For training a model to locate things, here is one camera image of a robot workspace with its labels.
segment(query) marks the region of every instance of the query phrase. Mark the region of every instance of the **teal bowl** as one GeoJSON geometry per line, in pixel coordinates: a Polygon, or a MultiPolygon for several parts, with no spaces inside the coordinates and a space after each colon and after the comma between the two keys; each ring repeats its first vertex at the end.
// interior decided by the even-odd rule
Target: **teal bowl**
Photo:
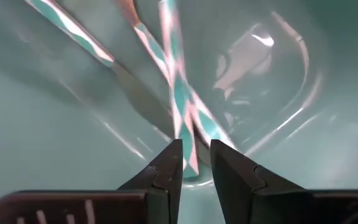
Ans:
{"type": "MultiPolygon", "coordinates": [[[[168,103],[111,0],[58,2],[168,103]]],[[[178,3],[189,82],[239,150],[307,189],[358,189],[358,2],[178,3]]],[[[157,0],[136,7],[161,40],[157,0]]],[[[112,190],[138,173],[172,125],[129,86],[24,1],[0,0],[0,197],[112,190]]],[[[224,223],[208,158],[200,166],[183,181],[179,223],[224,223]]]]}

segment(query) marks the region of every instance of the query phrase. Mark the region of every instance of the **glossy surface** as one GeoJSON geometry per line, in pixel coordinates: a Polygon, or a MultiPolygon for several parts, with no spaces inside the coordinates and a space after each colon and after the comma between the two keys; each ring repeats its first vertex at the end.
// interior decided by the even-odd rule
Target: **glossy surface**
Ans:
{"type": "MultiPolygon", "coordinates": [[[[59,3],[132,74],[162,80],[110,0],[59,3]]],[[[358,188],[358,2],[178,3],[188,80],[240,151],[302,187],[358,188]]],[[[157,1],[136,7],[161,42],[157,1]]],[[[0,0],[0,196],[115,189],[167,141],[107,68],[24,1],[0,0]]],[[[183,188],[180,223],[223,223],[206,166],[183,188]]]]}

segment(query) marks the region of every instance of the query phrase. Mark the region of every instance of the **teal surface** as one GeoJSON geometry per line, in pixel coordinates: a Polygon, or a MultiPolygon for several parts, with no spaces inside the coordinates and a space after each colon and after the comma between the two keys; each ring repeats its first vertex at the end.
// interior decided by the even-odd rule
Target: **teal surface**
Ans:
{"type": "MultiPolygon", "coordinates": [[[[112,1],[59,3],[168,102],[112,1]]],[[[239,150],[302,187],[358,188],[358,2],[178,3],[188,80],[239,150]]],[[[157,1],[136,6],[160,41],[157,1]]],[[[169,137],[129,90],[24,1],[0,0],[0,196],[115,189],[140,171],[169,137]]],[[[179,222],[224,223],[208,167],[184,182],[179,222]]]]}

